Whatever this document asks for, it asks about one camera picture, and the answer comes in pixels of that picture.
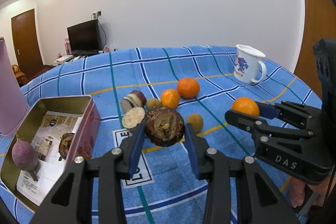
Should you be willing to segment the person's right hand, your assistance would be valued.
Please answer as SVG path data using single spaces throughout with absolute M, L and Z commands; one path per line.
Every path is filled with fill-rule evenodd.
M 317 195 L 313 203 L 314 205 L 335 209 L 335 168 L 326 176 L 323 182 L 318 185 L 309 185 L 300 179 L 292 177 L 288 191 L 292 208 L 303 205 L 307 195 L 306 188 L 309 188 L 310 191 Z

